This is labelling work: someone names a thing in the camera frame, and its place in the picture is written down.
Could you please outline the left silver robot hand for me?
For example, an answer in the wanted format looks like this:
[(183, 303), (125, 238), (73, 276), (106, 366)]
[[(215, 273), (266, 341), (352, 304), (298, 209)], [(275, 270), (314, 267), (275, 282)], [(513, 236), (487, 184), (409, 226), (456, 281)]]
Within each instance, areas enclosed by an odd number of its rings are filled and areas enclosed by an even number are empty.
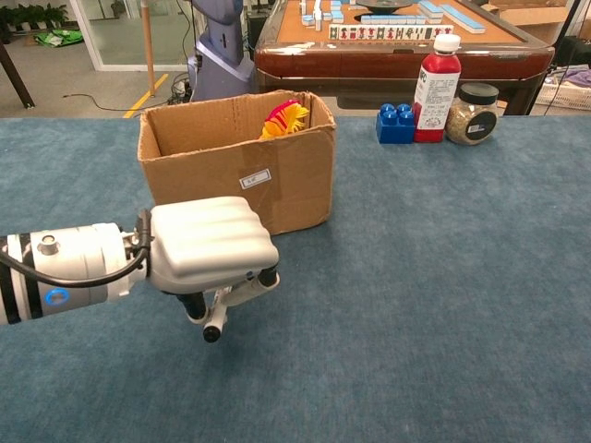
[(189, 320), (223, 327), (226, 310), (278, 286), (279, 252), (245, 198), (151, 210), (150, 282), (177, 298)]

